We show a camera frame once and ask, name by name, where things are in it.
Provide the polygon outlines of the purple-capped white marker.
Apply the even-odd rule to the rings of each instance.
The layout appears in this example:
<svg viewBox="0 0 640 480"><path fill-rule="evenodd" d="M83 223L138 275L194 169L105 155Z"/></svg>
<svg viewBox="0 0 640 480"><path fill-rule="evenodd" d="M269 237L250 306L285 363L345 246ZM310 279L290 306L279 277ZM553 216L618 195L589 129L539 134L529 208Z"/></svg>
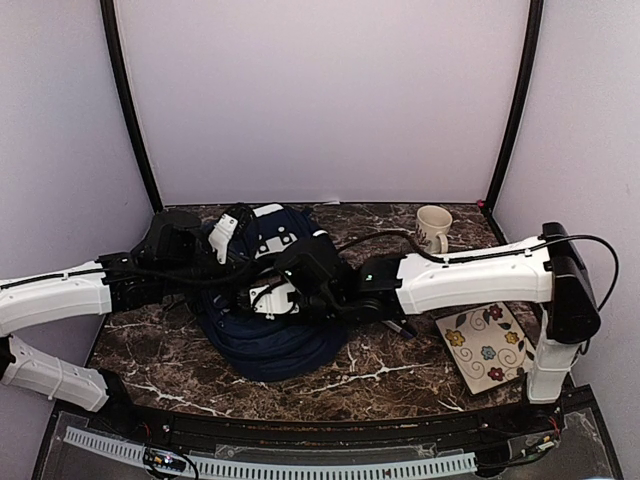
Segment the purple-capped white marker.
<svg viewBox="0 0 640 480"><path fill-rule="evenodd" d="M413 339L416 337L416 330L406 321L394 321L394 320L384 320L383 324L394 331L395 333L401 335L405 339Z"/></svg>

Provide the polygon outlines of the navy blue student backpack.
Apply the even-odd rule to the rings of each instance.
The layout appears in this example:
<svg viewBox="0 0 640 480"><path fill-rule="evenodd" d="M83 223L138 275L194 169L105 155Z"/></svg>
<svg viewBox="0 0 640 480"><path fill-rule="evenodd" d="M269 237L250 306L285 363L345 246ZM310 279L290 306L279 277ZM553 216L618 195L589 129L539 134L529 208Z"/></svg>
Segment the navy blue student backpack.
<svg viewBox="0 0 640 480"><path fill-rule="evenodd" d="M332 362L349 332L335 320L298 321L296 313L270 318L239 306L239 291L272 276L280 252L300 239L329 239L309 211L272 203L254 214L256 219L227 246L229 260L255 257L248 272L235 284L196 293L188 307L214 348L241 376L277 382Z"/></svg>

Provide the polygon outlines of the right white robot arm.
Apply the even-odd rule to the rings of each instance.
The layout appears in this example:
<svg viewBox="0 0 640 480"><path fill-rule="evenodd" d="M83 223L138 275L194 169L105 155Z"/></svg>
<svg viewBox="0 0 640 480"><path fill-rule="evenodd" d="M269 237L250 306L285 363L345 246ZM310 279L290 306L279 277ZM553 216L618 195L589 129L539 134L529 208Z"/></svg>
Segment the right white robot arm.
<svg viewBox="0 0 640 480"><path fill-rule="evenodd" d="M352 268L339 249L319 236L301 239L276 259L284 280L256 307L268 315L330 316L365 323L419 315L440 308L495 301L542 305L543 325L527 373L527 398L510 413L521 434L534 432L561 394L581 344L601 319L577 236L557 223L541 235L495 248L376 256Z"/></svg>

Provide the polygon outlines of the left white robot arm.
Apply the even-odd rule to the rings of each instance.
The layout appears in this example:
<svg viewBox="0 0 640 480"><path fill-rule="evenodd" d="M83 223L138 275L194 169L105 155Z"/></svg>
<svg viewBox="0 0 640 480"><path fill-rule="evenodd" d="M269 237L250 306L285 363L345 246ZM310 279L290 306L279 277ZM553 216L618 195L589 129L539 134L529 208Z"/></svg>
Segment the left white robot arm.
<svg viewBox="0 0 640 480"><path fill-rule="evenodd" d="M118 374L49 355L25 343L18 332L73 317L133 311L172 295L228 285L251 264L231 259L228 247L255 219L250 207L234 205L206 233L198 217L165 211L153 216L144 238L130 251L2 282L2 384L101 412L117 434L134 435L141 415L130 406Z"/></svg>

